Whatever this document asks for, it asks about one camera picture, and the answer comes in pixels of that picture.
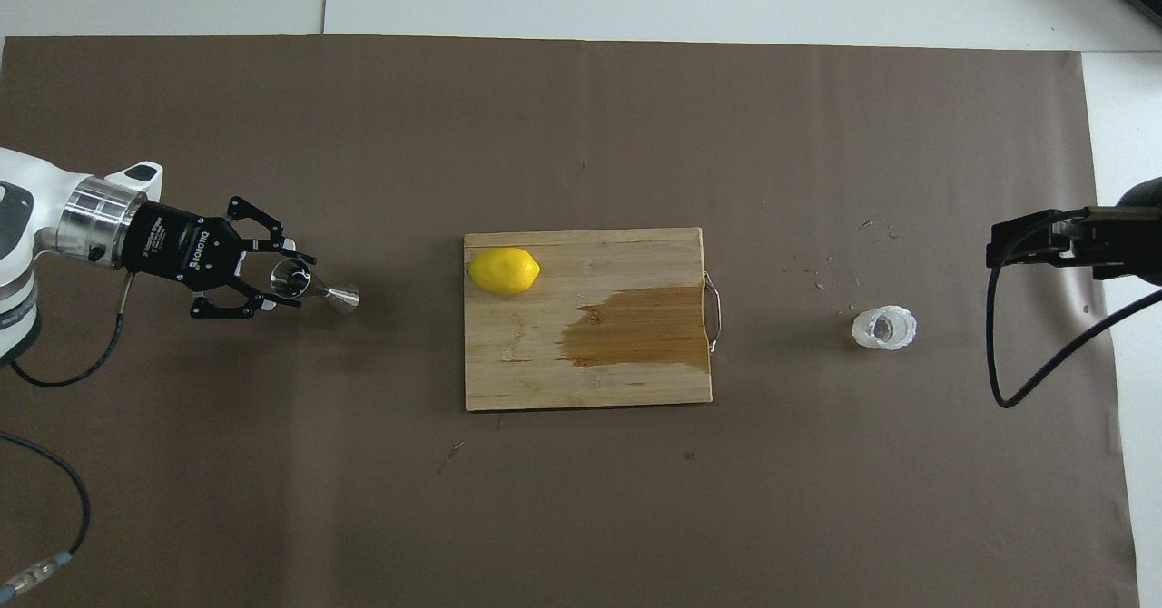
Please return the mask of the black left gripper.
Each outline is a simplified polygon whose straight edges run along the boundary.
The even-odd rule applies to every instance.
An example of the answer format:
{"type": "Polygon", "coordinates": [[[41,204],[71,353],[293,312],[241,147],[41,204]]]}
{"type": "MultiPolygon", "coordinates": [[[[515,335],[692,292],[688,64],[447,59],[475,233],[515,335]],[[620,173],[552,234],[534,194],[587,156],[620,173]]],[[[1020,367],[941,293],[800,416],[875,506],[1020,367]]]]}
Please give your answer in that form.
{"type": "Polygon", "coordinates": [[[241,279],[243,250],[317,264],[282,221],[235,195],[227,220],[203,219],[167,203],[139,203],[122,239],[122,269],[185,285],[192,293],[191,319],[254,319],[275,306],[302,306],[241,279]],[[231,289],[238,298],[221,305],[209,296],[215,289],[231,289]]]}

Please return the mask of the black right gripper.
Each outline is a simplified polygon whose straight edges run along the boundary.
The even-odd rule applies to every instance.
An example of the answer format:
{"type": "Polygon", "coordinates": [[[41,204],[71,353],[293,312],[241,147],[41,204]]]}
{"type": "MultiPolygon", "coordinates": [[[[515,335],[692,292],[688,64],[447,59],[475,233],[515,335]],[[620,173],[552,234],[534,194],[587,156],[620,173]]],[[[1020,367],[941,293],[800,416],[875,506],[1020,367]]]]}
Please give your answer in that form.
{"type": "Polygon", "coordinates": [[[1076,269],[1066,257],[1078,236],[1062,233],[1086,219],[1093,224],[1093,236],[1105,246],[1092,279],[1109,280],[1136,277],[1154,286],[1161,285],[1161,178],[1138,183],[1125,191],[1112,207],[1091,212],[1032,212],[990,227],[988,269],[1009,265],[1045,264],[1053,269],[1076,269]]]}

